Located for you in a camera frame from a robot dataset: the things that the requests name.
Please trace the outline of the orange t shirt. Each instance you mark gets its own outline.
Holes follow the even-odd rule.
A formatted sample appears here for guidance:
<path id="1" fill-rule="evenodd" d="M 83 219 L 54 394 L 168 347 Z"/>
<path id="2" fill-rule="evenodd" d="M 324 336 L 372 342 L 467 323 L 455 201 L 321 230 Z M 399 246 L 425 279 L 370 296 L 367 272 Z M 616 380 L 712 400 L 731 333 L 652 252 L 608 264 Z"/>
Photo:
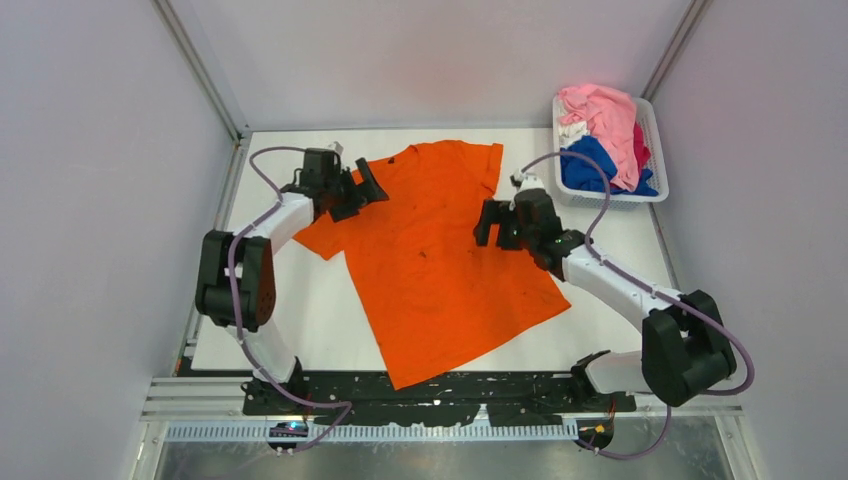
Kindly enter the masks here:
<path id="1" fill-rule="evenodd" d="M 324 259 L 344 256 L 395 389 L 463 366 L 570 306 L 527 253 L 475 243 L 503 151 L 460 140 L 411 145 L 370 165 L 386 200 L 296 237 Z"/>

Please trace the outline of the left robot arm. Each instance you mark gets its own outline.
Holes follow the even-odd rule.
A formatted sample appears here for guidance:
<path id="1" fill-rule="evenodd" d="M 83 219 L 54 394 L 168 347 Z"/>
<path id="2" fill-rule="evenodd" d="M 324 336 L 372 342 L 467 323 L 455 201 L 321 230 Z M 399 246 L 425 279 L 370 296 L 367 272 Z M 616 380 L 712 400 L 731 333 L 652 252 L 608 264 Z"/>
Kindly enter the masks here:
<path id="1" fill-rule="evenodd" d="M 234 231 L 207 232 L 201 243 L 196 310 L 236 340 L 254 378 L 269 386 L 268 400 L 284 414 L 311 402 L 302 364 L 272 319 L 277 298 L 274 256 L 321 217 L 340 222 L 389 198 L 369 162 L 360 158 L 354 167 L 346 167 L 341 150 L 339 144 L 299 149 L 302 164 L 285 185 L 265 174 L 252 154 L 249 166 L 271 189 L 271 203 Z"/>

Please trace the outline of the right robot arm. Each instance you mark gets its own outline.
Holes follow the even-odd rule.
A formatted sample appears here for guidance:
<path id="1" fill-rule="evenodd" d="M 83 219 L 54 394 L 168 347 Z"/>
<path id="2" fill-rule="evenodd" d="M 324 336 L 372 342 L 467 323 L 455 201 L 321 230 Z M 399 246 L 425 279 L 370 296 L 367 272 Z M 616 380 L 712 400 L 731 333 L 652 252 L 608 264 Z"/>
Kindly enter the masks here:
<path id="1" fill-rule="evenodd" d="M 737 371 L 711 296 L 660 289 L 613 264 L 589 235 L 562 226 L 544 189 L 520 191 L 510 201 L 484 200 L 473 229 L 476 244 L 487 245 L 492 232 L 498 248 L 526 251 L 538 268 L 593 295 L 640 333 L 638 350 L 604 350 L 571 368 L 571 397 L 580 408 L 596 410 L 613 393 L 648 393 L 679 407 L 713 393 Z"/>

